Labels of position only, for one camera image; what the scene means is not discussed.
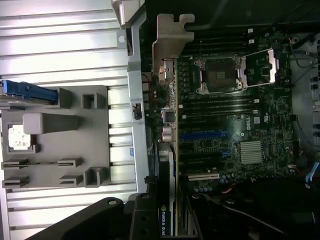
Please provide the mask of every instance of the circuit board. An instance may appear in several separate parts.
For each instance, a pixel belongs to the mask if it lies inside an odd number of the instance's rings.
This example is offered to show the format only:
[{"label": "circuit board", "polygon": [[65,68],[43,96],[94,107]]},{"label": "circuit board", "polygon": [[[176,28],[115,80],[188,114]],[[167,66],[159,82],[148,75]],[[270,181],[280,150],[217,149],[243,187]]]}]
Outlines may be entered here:
[{"label": "circuit board", "polygon": [[[224,79],[211,87],[228,94],[198,94],[201,69],[195,63],[199,56],[185,55],[178,59],[179,171],[182,175],[219,173],[215,179],[191,181],[195,192],[211,192],[247,179],[294,176],[295,171],[288,168],[297,146],[290,121],[289,51],[281,43],[285,39],[285,34],[276,32],[256,40],[254,52],[259,53],[245,59],[246,80],[255,87],[241,91],[227,92],[234,89],[228,80],[233,73],[227,75],[220,68],[230,71],[229,57],[202,55],[215,70],[215,79]],[[276,82],[268,84],[272,67],[264,50],[272,47],[279,69],[274,75]]]}]

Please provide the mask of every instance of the screw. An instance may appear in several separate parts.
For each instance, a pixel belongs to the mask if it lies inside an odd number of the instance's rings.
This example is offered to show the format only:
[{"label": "screw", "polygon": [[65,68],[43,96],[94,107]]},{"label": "screw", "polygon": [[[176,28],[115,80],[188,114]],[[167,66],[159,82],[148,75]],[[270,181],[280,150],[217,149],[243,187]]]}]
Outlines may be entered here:
[{"label": "screw", "polygon": [[115,204],[117,204],[117,202],[116,201],[110,201],[109,204],[110,205],[115,205]]},{"label": "screw", "polygon": [[192,195],[192,198],[193,198],[193,199],[199,199],[200,196],[199,196],[198,194],[193,194],[193,195]]},{"label": "screw", "polygon": [[236,201],[230,198],[230,199],[227,199],[227,200],[226,200],[226,203],[227,203],[227,204],[235,204]]}]

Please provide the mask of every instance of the blue pcie slot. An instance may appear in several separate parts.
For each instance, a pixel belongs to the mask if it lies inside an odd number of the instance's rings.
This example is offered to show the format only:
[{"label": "blue pcie slot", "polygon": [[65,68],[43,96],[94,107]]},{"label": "blue pcie slot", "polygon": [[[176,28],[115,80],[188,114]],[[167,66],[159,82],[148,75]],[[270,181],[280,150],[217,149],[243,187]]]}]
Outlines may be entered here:
[{"label": "blue pcie slot", "polygon": [[55,90],[46,89],[27,82],[14,82],[10,80],[3,80],[3,93],[6,95],[14,95],[21,97],[23,100],[40,99],[58,102],[58,92]]},{"label": "blue pcie slot", "polygon": [[182,133],[182,134],[180,134],[179,138],[181,140],[220,138],[220,137],[224,137],[228,133],[229,133],[229,131],[207,131],[207,132]]}]

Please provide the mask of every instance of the aluminum panel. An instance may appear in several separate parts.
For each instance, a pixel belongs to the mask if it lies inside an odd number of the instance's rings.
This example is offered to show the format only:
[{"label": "aluminum panel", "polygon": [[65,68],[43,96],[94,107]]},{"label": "aluminum panel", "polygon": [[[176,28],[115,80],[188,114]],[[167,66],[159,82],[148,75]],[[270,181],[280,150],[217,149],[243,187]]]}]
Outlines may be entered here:
[{"label": "aluminum panel", "polygon": [[108,86],[113,165],[113,184],[99,188],[1,188],[5,240],[26,239],[102,198],[125,201],[137,192],[128,53],[117,48],[119,26],[111,1],[0,1],[0,78],[50,87]]}]

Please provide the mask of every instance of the heatsink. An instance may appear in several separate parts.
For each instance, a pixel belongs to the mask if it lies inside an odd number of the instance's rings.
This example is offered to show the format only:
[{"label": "heatsink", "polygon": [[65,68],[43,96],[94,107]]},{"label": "heatsink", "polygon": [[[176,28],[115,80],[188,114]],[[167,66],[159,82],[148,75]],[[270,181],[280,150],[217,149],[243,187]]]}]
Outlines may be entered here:
[{"label": "heatsink", "polygon": [[261,141],[244,141],[240,143],[241,163],[260,164],[264,160],[264,153]]}]

